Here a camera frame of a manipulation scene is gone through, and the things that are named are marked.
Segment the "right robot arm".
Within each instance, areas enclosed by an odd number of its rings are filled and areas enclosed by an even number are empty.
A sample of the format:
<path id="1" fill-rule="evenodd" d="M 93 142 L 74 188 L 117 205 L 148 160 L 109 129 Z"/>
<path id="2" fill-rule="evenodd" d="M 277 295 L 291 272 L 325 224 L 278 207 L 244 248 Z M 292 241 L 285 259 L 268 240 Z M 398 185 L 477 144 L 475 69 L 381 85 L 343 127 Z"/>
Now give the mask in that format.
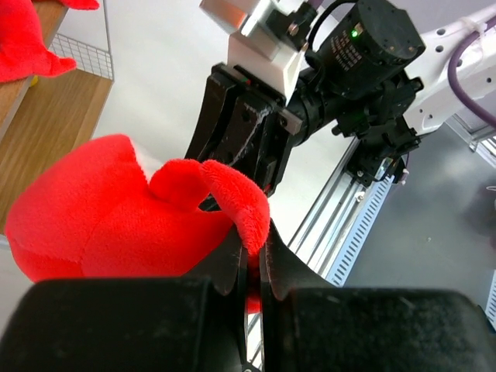
<path id="1" fill-rule="evenodd" d="M 187 157 L 236 168 L 266 193 L 293 148 L 325 126 L 357 140 L 345 169 L 363 186 L 399 181 L 405 155 L 495 89 L 495 8 L 429 33 L 388 1 L 353 1 L 319 48 L 318 2 L 203 1 L 229 35 L 206 81 Z"/>

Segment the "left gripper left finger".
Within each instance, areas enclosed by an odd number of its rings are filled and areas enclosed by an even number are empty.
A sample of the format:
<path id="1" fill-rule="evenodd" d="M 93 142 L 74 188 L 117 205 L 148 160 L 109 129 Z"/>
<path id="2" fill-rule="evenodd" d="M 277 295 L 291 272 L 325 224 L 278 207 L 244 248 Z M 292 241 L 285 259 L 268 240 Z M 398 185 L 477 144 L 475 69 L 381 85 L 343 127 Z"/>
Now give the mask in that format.
<path id="1" fill-rule="evenodd" d="M 208 278 L 200 371 L 243 371 L 246 363 L 247 251 L 237 228 L 194 269 Z"/>

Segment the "red shark plush front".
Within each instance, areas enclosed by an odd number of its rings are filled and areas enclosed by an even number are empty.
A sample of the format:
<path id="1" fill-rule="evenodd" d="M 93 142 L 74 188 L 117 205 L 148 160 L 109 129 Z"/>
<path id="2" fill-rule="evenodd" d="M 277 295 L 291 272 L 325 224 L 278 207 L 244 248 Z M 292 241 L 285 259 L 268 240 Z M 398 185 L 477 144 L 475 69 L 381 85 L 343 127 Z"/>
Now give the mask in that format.
<path id="1" fill-rule="evenodd" d="M 5 235 L 34 282 L 186 274 L 236 228 L 257 278 L 267 196 L 214 160 L 161 163 L 126 135 L 93 139 L 44 171 L 13 203 Z"/>

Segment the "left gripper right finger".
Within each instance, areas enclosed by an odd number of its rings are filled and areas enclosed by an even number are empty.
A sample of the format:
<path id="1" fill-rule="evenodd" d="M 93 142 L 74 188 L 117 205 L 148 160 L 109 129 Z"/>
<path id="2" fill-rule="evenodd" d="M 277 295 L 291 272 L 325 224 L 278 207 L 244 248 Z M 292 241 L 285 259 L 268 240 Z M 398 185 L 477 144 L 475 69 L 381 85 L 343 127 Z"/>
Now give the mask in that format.
<path id="1" fill-rule="evenodd" d="M 260 250 L 260 308 L 264 371 L 298 369 L 295 295 L 333 288 L 284 243 L 274 222 Z"/>

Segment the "red shark plush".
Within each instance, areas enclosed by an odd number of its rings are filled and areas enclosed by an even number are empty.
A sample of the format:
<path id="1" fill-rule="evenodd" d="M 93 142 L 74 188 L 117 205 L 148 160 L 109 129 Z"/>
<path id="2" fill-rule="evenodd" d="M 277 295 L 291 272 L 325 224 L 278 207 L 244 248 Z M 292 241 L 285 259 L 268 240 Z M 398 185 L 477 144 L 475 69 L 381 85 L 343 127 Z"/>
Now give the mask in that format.
<path id="1" fill-rule="evenodd" d="M 161 163 L 126 135 L 93 139 L 44 171 L 13 203 L 5 235 L 34 282 L 186 274 L 236 228 L 257 278 L 267 196 L 214 160 Z"/>
<path id="2" fill-rule="evenodd" d="M 32 75 L 54 78 L 74 70 L 77 62 L 51 52 L 43 38 L 33 1 L 1 1 L 1 82 Z"/>

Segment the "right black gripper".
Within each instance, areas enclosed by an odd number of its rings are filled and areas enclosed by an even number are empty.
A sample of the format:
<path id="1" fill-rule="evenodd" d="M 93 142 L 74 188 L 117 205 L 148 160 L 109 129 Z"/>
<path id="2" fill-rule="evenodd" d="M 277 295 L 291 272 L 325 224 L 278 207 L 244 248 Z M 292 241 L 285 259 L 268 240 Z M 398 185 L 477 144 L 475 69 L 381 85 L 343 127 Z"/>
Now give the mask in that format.
<path id="1" fill-rule="evenodd" d="M 322 72 L 305 68 L 287 106 L 275 102 L 232 166 L 264 193 L 273 194 L 282 181 L 291 151 L 333 120 L 333 93 Z M 216 64 L 205 84 L 195 131 L 186 159 L 205 160 L 219 145 L 236 100 L 236 78 L 225 64 Z"/>

